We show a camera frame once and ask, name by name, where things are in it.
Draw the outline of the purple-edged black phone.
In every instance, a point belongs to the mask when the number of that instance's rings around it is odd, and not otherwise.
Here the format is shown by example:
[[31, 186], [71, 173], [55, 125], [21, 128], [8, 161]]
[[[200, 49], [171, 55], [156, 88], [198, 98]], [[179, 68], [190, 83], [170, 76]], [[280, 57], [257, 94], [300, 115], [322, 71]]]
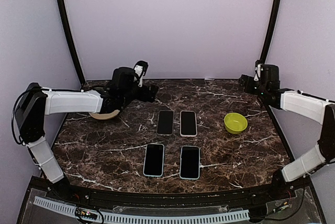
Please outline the purple-edged black phone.
[[174, 112], [162, 110], [158, 114], [157, 134], [171, 135], [173, 133]]

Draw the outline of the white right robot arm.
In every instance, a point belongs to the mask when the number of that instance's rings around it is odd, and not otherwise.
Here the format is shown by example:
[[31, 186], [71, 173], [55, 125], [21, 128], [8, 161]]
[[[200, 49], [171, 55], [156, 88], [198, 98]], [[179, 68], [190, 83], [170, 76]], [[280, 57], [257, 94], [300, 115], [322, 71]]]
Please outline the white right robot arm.
[[318, 169], [334, 164], [334, 101], [308, 94], [302, 90], [282, 88], [278, 66], [258, 62], [254, 74], [241, 75], [240, 88], [255, 95], [261, 105], [290, 114], [319, 127], [315, 144], [294, 161], [273, 175], [273, 184], [267, 189], [272, 200], [287, 192], [287, 184], [314, 174]]

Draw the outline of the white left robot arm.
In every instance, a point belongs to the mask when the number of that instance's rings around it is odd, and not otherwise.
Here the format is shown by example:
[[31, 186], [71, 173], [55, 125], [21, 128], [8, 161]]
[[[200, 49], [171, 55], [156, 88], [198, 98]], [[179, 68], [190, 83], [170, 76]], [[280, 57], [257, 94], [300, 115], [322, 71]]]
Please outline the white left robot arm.
[[54, 185], [53, 192], [61, 200], [72, 199], [74, 190], [68, 185], [69, 180], [47, 140], [48, 117], [87, 113], [96, 120], [110, 120], [118, 117], [134, 100], [152, 103], [159, 88], [144, 84], [147, 68], [144, 62], [132, 68], [117, 68], [106, 84], [88, 89], [50, 88], [32, 82], [16, 98], [10, 119], [13, 139], [17, 145], [27, 147], [35, 165]]

